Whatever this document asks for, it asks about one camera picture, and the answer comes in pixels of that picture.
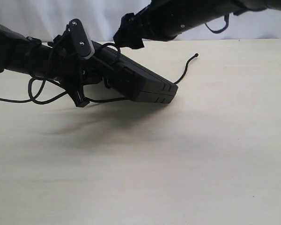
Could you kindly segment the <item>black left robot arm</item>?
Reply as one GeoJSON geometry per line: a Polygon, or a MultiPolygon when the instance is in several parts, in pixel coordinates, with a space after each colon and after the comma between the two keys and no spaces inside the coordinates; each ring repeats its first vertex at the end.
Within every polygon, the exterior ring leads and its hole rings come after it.
{"type": "Polygon", "coordinates": [[[37,38],[25,37],[0,24],[0,73],[10,70],[45,81],[57,81],[75,106],[85,107],[84,66],[95,50],[82,22],[73,19],[48,45],[37,38]]]}

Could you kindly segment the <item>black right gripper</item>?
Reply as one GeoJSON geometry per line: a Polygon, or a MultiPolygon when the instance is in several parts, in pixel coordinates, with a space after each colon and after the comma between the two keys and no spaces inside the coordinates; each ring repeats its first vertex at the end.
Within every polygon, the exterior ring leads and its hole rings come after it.
{"type": "Polygon", "coordinates": [[[149,18],[149,6],[138,13],[127,13],[121,18],[120,27],[113,36],[115,44],[122,48],[144,48],[143,39],[153,40],[154,32],[149,18]]]}

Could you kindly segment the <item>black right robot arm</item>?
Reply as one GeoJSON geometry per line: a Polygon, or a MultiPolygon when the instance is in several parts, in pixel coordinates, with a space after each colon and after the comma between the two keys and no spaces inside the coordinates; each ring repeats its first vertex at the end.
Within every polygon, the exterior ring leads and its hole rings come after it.
{"type": "Polygon", "coordinates": [[[228,27],[230,14],[267,9],[281,11],[281,0],[153,0],[136,14],[125,14],[113,40],[119,47],[140,49],[144,39],[171,41],[185,31],[224,17],[225,26],[217,30],[221,33],[228,27]]]}

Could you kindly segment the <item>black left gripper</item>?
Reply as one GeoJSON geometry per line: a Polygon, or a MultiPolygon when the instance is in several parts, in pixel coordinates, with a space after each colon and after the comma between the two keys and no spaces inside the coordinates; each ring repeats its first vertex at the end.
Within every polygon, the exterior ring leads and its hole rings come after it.
{"type": "Polygon", "coordinates": [[[48,45],[52,47],[55,53],[55,59],[52,63],[52,74],[55,79],[69,93],[76,107],[87,106],[89,101],[84,95],[82,75],[83,64],[87,60],[80,57],[75,51],[69,24],[66,25],[63,34],[57,35],[48,45]]]}

